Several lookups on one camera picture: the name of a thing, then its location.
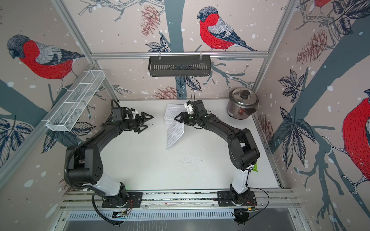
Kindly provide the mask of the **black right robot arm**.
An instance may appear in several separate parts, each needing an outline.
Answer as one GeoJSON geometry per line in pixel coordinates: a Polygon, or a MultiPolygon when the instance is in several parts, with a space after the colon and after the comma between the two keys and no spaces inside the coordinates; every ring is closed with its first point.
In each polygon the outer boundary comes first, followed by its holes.
{"type": "Polygon", "coordinates": [[[249,129],[234,128],[216,115],[208,113],[202,100],[184,103],[185,112],[178,114],[174,120],[197,129],[213,132],[227,142],[229,157],[234,165],[235,173],[230,185],[229,198],[220,199],[226,205],[228,202],[236,206],[256,206],[254,192],[248,185],[250,173],[260,157],[260,152],[249,129]]]}

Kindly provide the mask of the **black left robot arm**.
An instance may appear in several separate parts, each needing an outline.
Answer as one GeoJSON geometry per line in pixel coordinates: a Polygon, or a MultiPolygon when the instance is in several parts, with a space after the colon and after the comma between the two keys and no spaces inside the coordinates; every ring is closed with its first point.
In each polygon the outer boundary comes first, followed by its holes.
{"type": "Polygon", "coordinates": [[[104,172],[101,151],[124,131],[140,134],[153,116],[133,108],[114,107],[102,129],[79,145],[66,150],[64,180],[76,190],[88,189],[101,196],[103,208],[139,208],[143,194],[127,192],[125,185],[104,172]]]}

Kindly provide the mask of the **white keyboard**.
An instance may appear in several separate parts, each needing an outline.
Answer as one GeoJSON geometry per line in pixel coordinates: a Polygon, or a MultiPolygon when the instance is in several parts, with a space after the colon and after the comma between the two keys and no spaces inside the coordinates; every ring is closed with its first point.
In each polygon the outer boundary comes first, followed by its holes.
{"type": "Polygon", "coordinates": [[[167,104],[164,120],[171,121],[174,120],[176,116],[178,116],[181,112],[186,112],[186,108],[184,105],[180,104],[167,104]]]}
{"type": "Polygon", "coordinates": [[[169,150],[184,134],[185,125],[175,121],[167,130],[166,150],[169,150]]]}

